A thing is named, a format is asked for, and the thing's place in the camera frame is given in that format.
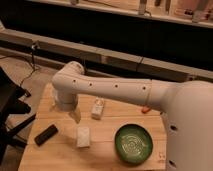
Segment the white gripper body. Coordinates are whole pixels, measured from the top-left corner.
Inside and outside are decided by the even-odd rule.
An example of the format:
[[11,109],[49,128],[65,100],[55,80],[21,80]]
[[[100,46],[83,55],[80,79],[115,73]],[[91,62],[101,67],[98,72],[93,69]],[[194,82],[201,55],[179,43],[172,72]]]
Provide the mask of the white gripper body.
[[52,96],[55,104],[62,111],[74,111],[77,107],[78,96],[76,94],[70,94],[53,90]]

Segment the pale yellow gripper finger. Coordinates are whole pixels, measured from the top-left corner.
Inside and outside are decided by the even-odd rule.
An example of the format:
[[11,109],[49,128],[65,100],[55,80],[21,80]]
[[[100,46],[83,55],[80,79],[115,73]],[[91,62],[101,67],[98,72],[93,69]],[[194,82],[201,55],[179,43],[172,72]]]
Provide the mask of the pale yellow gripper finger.
[[79,124],[81,121],[81,111],[79,108],[76,108],[73,111],[69,112],[69,116],[77,123]]

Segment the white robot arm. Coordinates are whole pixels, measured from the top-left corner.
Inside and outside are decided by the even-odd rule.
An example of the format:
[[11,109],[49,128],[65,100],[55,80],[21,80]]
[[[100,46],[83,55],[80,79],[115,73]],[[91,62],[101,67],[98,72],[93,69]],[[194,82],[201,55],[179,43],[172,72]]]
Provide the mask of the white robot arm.
[[64,110],[87,94],[147,106],[167,117],[166,171],[213,171],[213,83],[87,76],[72,61],[52,78],[55,101]]

